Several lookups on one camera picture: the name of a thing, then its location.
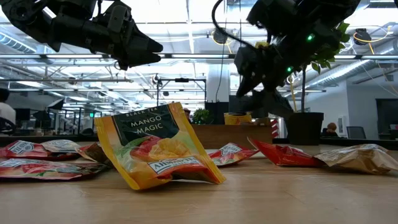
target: wooden table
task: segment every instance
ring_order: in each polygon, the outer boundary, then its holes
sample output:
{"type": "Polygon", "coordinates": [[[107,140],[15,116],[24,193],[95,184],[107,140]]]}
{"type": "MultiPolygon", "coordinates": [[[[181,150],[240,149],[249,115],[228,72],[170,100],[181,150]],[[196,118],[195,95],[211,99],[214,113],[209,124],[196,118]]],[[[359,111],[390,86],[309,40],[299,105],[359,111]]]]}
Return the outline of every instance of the wooden table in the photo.
{"type": "MultiPolygon", "coordinates": [[[[336,147],[301,147],[311,154],[336,147]]],[[[395,158],[398,152],[392,152],[395,158]]],[[[398,173],[277,167],[260,154],[222,169],[221,185],[131,190],[114,170],[76,182],[0,183],[9,223],[397,223],[398,173]]]]}

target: potted plant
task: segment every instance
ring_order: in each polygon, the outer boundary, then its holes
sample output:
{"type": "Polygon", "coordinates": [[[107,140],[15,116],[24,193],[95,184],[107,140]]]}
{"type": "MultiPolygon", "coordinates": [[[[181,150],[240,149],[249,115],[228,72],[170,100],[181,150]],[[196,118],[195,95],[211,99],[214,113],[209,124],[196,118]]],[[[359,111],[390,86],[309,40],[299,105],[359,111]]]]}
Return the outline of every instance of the potted plant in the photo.
{"type": "MultiPolygon", "coordinates": [[[[348,42],[349,35],[345,34],[349,24],[342,22],[337,29],[341,32],[340,42],[348,42]]],[[[291,144],[296,145],[318,145],[323,122],[323,113],[305,112],[305,70],[308,64],[318,73],[322,68],[330,68],[330,62],[335,61],[335,55],[345,46],[340,43],[338,49],[325,46],[313,55],[309,62],[302,65],[302,97],[301,112],[294,113],[286,122],[288,139],[291,144]]]]}
{"type": "Polygon", "coordinates": [[[210,111],[206,109],[197,109],[193,114],[193,124],[211,124],[213,121],[210,111]]]}

